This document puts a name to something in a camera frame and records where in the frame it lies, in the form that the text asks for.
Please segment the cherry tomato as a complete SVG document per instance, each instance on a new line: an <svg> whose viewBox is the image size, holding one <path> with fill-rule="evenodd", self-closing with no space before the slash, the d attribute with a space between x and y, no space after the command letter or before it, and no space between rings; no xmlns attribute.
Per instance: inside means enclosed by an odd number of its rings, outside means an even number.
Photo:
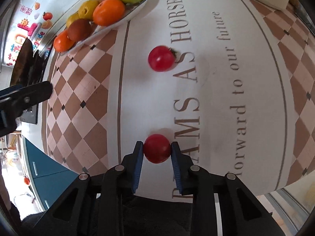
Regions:
<svg viewBox="0 0 315 236"><path fill-rule="evenodd" d="M144 143L143 153L148 161L160 164L170 157L170 142L161 134L152 134Z"/></svg>
<svg viewBox="0 0 315 236"><path fill-rule="evenodd" d="M177 52L167 46L157 46L148 55L149 66L157 72L169 70L176 62Z"/></svg>

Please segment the orange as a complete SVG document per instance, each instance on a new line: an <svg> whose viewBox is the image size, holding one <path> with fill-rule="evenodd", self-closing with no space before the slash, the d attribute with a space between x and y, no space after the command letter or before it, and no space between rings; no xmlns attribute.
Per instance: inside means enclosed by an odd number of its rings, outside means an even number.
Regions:
<svg viewBox="0 0 315 236"><path fill-rule="evenodd" d="M110 26L120 21L125 13L121 0L104 0L94 10L93 22L99 26Z"/></svg>
<svg viewBox="0 0 315 236"><path fill-rule="evenodd" d="M53 47L57 52L62 53L72 48L74 44L75 42L68 37L68 30L65 29L54 39Z"/></svg>

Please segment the dark red-brown fruit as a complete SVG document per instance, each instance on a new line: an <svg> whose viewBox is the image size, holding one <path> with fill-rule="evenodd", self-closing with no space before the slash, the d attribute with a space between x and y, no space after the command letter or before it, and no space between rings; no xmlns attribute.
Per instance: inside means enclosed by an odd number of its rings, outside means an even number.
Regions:
<svg viewBox="0 0 315 236"><path fill-rule="evenodd" d="M87 19L77 19L68 28L68 37L75 42L88 38L91 33L92 28Z"/></svg>

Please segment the yellow pear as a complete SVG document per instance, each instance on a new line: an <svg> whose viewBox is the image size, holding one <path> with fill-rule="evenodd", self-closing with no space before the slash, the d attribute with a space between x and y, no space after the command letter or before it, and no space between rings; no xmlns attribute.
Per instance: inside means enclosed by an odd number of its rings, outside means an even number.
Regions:
<svg viewBox="0 0 315 236"><path fill-rule="evenodd" d="M79 18L92 21L94 10L98 6L98 4L98 0L88 0L82 3L78 10Z"/></svg>
<svg viewBox="0 0 315 236"><path fill-rule="evenodd" d="M75 22L76 20L78 20L79 17L79 13L75 12L74 14L72 14L71 16L68 17L67 21L66 21L66 28L69 28L70 25Z"/></svg>

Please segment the yellow pear front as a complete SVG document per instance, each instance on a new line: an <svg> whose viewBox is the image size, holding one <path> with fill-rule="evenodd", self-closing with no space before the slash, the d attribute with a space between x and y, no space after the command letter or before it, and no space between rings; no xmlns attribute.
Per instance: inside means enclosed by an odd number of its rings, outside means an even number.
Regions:
<svg viewBox="0 0 315 236"><path fill-rule="evenodd" d="M98 6L98 4L98 0L88 0L82 3L78 10L79 18L92 21L94 10Z"/></svg>

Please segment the orange front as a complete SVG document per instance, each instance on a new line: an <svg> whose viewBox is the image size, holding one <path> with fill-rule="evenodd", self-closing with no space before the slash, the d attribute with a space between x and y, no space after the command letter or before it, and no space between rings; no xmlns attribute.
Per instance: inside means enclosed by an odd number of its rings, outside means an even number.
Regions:
<svg viewBox="0 0 315 236"><path fill-rule="evenodd" d="M93 22L99 26L110 26L120 21L125 13L121 0L104 0L94 10Z"/></svg>

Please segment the black wok pan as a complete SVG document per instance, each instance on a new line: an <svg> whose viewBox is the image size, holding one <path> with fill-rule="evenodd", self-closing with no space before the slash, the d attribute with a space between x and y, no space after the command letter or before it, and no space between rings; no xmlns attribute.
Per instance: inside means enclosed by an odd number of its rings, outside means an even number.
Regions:
<svg viewBox="0 0 315 236"><path fill-rule="evenodd" d="M14 65L10 86L16 84L27 85L29 70L33 64L33 54L32 42L27 38L21 47Z"/></svg>

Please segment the black gas stove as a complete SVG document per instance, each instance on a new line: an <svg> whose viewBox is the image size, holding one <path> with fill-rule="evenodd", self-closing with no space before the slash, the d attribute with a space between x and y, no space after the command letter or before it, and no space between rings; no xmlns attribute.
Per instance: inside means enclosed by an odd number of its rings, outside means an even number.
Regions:
<svg viewBox="0 0 315 236"><path fill-rule="evenodd" d="M26 68L23 70L21 83L23 86L31 86L43 81L44 73L46 70L48 59L51 55L51 49L40 56L39 51L36 51L34 56L27 62ZM20 120L25 123L36 125L38 122L38 104L31 103L32 106L28 106L23 111Z"/></svg>

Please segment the checkered table mat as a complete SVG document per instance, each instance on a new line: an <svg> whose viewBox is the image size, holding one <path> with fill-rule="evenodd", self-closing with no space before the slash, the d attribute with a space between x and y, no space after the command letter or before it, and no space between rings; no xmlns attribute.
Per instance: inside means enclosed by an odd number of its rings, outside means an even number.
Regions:
<svg viewBox="0 0 315 236"><path fill-rule="evenodd" d="M160 45L177 52L164 72L148 64ZM158 133L256 195L314 174L314 35L290 4L148 0L53 69L43 149L77 173Z"/></svg>

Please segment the oval patterned ceramic plate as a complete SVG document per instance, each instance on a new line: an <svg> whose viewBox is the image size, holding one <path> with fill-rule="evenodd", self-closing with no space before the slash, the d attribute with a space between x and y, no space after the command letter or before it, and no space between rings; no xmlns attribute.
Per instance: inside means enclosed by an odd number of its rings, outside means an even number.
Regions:
<svg viewBox="0 0 315 236"><path fill-rule="evenodd" d="M134 18L145 6L148 0L141 0L138 3L123 3L121 0L104 0L94 10L94 20L87 26L84 20L75 20L65 32L66 40L73 45L67 50L56 50L66 54L82 45L92 41L96 37L117 28Z"/></svg>

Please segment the colourful wall sticker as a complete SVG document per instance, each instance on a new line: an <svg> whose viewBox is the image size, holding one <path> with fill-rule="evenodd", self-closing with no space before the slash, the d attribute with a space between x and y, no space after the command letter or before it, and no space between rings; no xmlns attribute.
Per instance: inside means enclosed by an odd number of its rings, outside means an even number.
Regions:
<svg viewBox="0 0 315 236"><path fill-rule="evenodd" d="M52 25L52 12L42 10L40 3L26 6L18 2L5 30L2 64L12 67L16 63L25 40L30 40L32 50L36 51Z"/></svg>

